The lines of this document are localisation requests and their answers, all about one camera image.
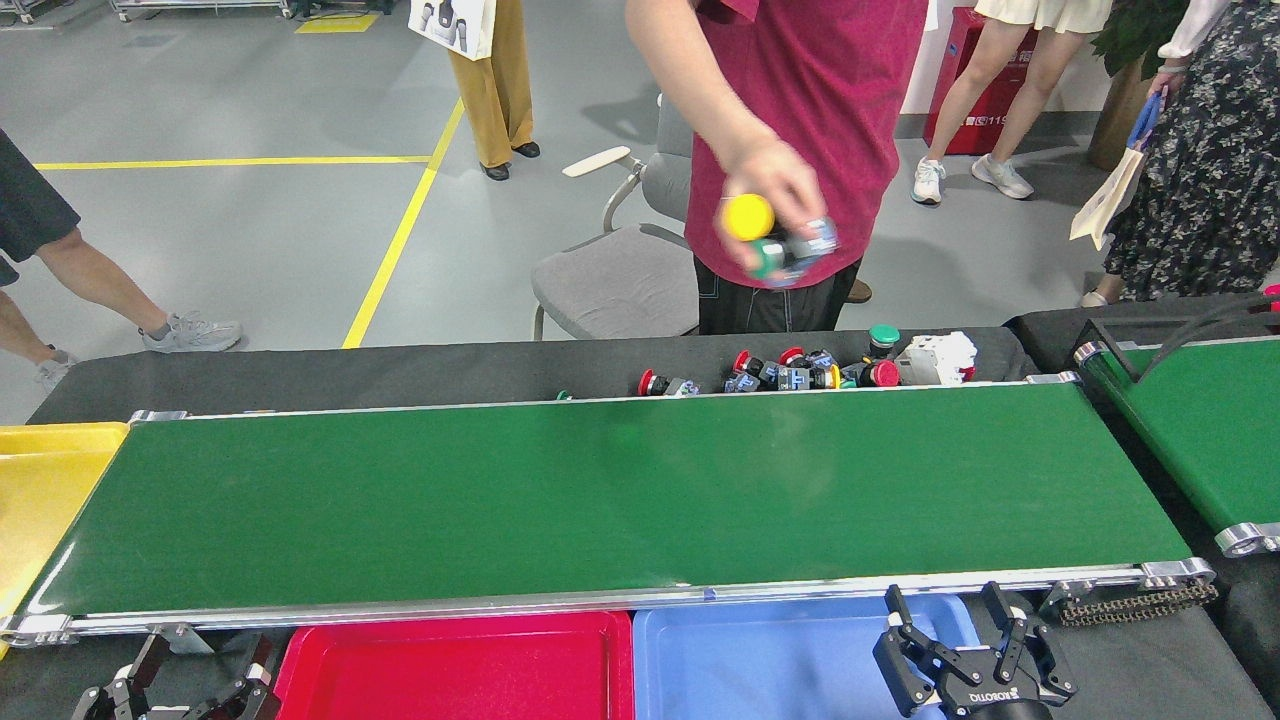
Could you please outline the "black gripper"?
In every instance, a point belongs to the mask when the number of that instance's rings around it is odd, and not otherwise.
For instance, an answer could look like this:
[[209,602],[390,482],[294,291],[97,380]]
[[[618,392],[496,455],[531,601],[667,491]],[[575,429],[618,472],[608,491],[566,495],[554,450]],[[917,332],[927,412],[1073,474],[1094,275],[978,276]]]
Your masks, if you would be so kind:
[[890,625],[873,656],[902,716],[938,705],[947,719],[1051,719],[1043,701],[1075,694],[1078,684],[1057,657],[1060,643],[1048,624],[1011,605],[996,582],[983,585],[982,601],[1001,637],[991,675],[969,685],[960,653],[914,625],[899,585],[886,591]]

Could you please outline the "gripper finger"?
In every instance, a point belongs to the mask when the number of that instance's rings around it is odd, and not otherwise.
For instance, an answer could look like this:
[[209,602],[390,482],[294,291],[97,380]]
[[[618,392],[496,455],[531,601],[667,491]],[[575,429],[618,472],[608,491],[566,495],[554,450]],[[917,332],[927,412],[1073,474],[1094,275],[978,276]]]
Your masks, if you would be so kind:
[[265,635],[252,641],[248,659],[238,676],[212,697],[189,708],[191,719],[275,719],[282,702],[273,694],[273,675],[268,660],[273,643]]
[[154,711],[146,692],[170,656],[170,642],[152,633],[132,664],[120,667],[106,685],[90,687],[82,693],[70,719],[151,719]]

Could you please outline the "person's right hand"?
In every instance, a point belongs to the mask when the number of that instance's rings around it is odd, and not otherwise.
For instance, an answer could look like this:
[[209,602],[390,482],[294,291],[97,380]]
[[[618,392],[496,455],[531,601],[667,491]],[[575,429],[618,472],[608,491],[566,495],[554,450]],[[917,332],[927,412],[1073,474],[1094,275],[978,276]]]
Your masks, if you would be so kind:
[[724,251],[746,273],[759,268],[748,245],[730,232],[724,211],[732,199],[745,193],[762,196],[774,218],[796,237],[814,240],[820,232],[815,222],[826,218],[814,169],[782,140],[771,135],[719,140],[709,146],[724,170],[721,200],[716,209],[716,231]]

